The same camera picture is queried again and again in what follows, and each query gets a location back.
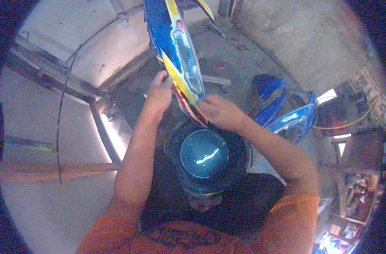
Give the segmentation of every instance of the man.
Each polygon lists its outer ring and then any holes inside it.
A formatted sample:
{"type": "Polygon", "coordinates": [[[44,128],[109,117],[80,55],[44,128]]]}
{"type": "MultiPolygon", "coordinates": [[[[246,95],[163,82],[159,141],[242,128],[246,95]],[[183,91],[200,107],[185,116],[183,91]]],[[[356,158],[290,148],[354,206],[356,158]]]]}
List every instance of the man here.
{"type": "Polygon", "coordinates": [[[167,78],[162,83],[166,76],[167,72],[161,71],[152,81],[123,167],[115,178],[113,199],[84,236],[77,253],[310,253],[319,201],[314,166],[298,147],[217,95],[209,95],[199,103],[204,117],[221,129],[238,133],[258,149],[286,180],[284,196],[250,243],[185,221],[161,225],[165,231],[139,232],[139,220],[151,189],[156,130],[171,102],[173,81],[167,78]]]}

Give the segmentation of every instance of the garage floor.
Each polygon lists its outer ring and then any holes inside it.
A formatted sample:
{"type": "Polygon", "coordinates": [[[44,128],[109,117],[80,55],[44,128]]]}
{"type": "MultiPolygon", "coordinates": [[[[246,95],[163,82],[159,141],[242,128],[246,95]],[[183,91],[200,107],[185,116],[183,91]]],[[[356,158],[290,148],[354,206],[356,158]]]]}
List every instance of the garage floor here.
{"type": "MultiPolygon", "coordinates": [[[[200,59],[200,69],[202,74],[216,76],[231,80],[231,86],[227,88],[227,93],[222,92],[217,84],[205,82],[206,94],[218,94],[236,103],[244,112],[250,112],[252,93],[250,90],[251,80],[257,74],[271,74],[283,79],[291,88],[297,88],[287,74],[258,46],[243,36],[228,23],[221,25],[221,29],[226,33],[227,38],[223,39],[212,31],[205,31],[192,35],[196,54],[200,59]],[[225,69],[218,69],[217,65],[224,63],[225,69]]],[[[155,57],[151,58],[137,75],[132,79],[127,79],[110,92],[115,104],[121,110],[124,118],[129,123],[131,129],[135,127],[138,116],[144,104],[144,93],[148,91],[150,81],[155,74],[160,71],[155,57]]],[[[172,101],[169,109],[165,112],[164,120],[158,130],[157,148],[163,148],[167,133],[178,123],[185,121],[186,116],[181,111],[176,99],[172,101]]],[[[323,161],[324,150],[327,144],[324,139],[317,139],[312,132],[299,144],[302,150],[307,153],[309,158],[315,163],[319,170],[319,164],[323,161]]],[[[255,173],[268,173],[280,178],[269,163],[263,159],[258,162],[255,173]]],[[[333,194],[331,182],[327,181],[327,173],[318,172],[324,197],[333,194]]],[[[329,213],[324,213],[324,218],[319,219],[320,227],[324,227],[329,213]]]]}

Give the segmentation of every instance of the wooden beam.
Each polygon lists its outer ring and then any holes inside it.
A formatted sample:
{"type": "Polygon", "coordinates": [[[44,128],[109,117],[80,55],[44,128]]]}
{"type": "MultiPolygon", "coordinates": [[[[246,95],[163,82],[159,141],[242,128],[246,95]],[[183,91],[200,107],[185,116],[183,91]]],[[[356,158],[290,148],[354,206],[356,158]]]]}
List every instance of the wooden beam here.
{"type": "MultiPolygon", "coordinates": [[[[62,181],[84,176],[99,175],[116,171],[121,165],[114,163],[61,164],[62,181]]],[[[13,163],[0,164],[0,183],[43,183],[58,180],[57,164],[13,163]]]]}

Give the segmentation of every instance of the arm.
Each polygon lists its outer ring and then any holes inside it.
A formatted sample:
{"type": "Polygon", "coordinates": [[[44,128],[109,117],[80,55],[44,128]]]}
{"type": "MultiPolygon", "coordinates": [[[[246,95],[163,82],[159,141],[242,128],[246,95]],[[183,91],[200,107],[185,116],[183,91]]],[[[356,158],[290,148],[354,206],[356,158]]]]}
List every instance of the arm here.
{"type": "Polygon", "coordinates": [[[151,83],[147,99],[118,169],[114,195],[104,214],[82,239],[77,253],[111,253],[136,232],[142,209],[151,189],[156,129],[171,102],[173,80],[159,72],[151,83]]]}
{"type": "Polygon", "coordinates": [[[173,80],[166,71],[159,72],[151,83],[142,112],[132,133],[127,152],[114,182],[113,200],[106,214],[131,219],[137,225],[151,190],[156,129],[171,101],[173,80]]]}
{"type": "Polygon", "coordinates": [[[217,127],[235,131],[250,142],[287,182],[285,195],[318,194],[316,170],[307,156],[284,138],[263,128],[232,102],[209,95],[199,103],[204,117],[217,127]]]}

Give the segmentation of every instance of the wire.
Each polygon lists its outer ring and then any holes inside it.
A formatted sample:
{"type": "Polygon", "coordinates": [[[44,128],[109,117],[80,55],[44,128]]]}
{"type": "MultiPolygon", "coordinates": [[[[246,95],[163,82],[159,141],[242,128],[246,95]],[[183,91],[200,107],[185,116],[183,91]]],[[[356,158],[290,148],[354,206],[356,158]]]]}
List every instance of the wire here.
{"type": "Polygon", "coordinates": [[[83,44],[79,45],[79,47],[76,49],[76,52],[75,52],[75,54],[73,56],[73,61],[70,64],[68,75],[66,76],[65,84],[64,84],[64,87],[63,87],[63,90],[62,90],[61,102],[59,104],[58,128],[56,130],[56,150],[54,150],[54,151],[57,154],[57,158],[58,158],[58,177],[59,177],[58,179],[59,179],[59,182],[61,184],[62,184],[62,170],[61,170],[61,166],[60,166],[60,162],[59,162],[59,158],[60,158],[60,155],[59,155],[59,126],[60,126],[60,123],[61,123],[62,103],[63,103],[63,97],[65,95],[66,87],[68,86],[68,80],[69,80],[70,73],[72,72],[72,67],[73,67],[74,61],[76,60],[77,53],[79,52],[79,50],[82,47],[82,45],[83,44]]]}
{"type": "Polygon", "coordinates": [[[359,118],[359,119],[357,119],[357,120],[355,120],[355,121],[353,121],[353,122],[351,122],[349,124],[343,125],[343,126],[338,126],[338,127],[318,127],[318,126],[313,126],[313,128],[320,129],[320,130],[335,130],[335,129],[345,128],[345,127],[351,126],[353,124],[356,124],[359,121],[361,121],[362,119],[364,119],[369,114],[371,109],[372,108],[369,108],[368,111],[361,118],[359,118]]]}

